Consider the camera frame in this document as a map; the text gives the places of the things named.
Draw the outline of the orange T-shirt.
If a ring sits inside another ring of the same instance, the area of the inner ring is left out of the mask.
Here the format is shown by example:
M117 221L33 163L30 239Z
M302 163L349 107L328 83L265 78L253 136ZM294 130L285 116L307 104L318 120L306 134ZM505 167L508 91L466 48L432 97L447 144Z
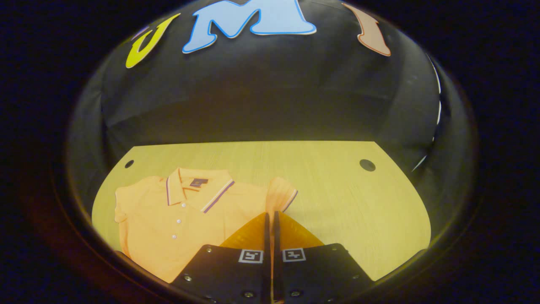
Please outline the orange T-shirt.
M220 246L259 215L284 212L297 189L281 177L259 187L226 170L176 168L115 192L114 220L122 252L172 283L200 248Z

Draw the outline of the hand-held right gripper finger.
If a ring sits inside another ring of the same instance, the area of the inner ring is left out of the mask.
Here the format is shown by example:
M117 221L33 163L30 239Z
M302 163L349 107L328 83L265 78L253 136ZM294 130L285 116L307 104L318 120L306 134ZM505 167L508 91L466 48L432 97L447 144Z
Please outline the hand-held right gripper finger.
M255 246L204 244L172 286L201 304L270 304L271 254L269 215L249 222Z
M273 234L273 296L281 304L342 304L374 285L342 244L317 244L282 212Z

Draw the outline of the black backdrop cloth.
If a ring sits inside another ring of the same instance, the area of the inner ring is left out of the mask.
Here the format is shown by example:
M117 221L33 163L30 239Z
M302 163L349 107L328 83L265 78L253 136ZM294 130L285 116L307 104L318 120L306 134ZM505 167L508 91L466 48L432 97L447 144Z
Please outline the black backdrop cloth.
M116 46L78 99L67 138L74 192L91 211L134 146L224 141L374 141L409 177L432 219L468 191L465 98L427 52L388 21L385 56L339 0L195 0Z

